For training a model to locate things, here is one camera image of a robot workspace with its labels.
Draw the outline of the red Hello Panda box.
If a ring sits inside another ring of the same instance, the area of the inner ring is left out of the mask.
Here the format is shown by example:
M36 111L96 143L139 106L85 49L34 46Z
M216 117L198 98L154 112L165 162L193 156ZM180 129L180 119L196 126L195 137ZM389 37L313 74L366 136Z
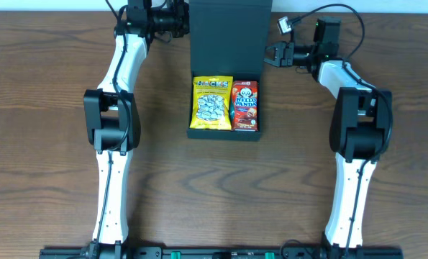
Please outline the red Hello Panda box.
M258 130L258 82L234 81L230 98L230 120L234 131Z

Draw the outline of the dark green box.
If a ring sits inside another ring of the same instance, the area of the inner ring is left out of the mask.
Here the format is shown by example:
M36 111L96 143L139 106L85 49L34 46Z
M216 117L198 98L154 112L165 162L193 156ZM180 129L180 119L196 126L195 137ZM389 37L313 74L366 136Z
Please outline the dark green box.
M190 0L191 76L260 82L272 0Z

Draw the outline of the yellow Hacks candy bag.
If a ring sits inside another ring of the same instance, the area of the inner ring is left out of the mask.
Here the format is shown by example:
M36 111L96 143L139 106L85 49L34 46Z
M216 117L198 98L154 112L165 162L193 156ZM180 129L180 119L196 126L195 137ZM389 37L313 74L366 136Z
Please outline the yellow Hacks candy bag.
M196 76L193 78L190 129L232 129L229 119L232 83L232 76Z

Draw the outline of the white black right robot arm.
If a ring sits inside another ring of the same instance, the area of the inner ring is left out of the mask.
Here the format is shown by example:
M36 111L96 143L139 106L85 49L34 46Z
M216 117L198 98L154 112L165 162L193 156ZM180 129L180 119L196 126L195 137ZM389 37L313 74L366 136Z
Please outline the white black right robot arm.
M278 68L301 66L335 97L329 145L337 179L320 251L313 258L365 258L362 223L371 176L391 138L391 94L366 83L331 44L277 42L265 62Z

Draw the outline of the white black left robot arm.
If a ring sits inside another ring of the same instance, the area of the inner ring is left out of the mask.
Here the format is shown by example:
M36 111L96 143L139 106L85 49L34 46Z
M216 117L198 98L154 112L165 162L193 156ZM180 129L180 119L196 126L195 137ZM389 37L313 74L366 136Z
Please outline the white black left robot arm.
M92 241L80 258L128 258L127 180L141 126L134 87L156 34L171 38L189 33L189 5L151 0L128 1L113 13L115 50L95 90L83 95L88 141L96 151L99 194Z

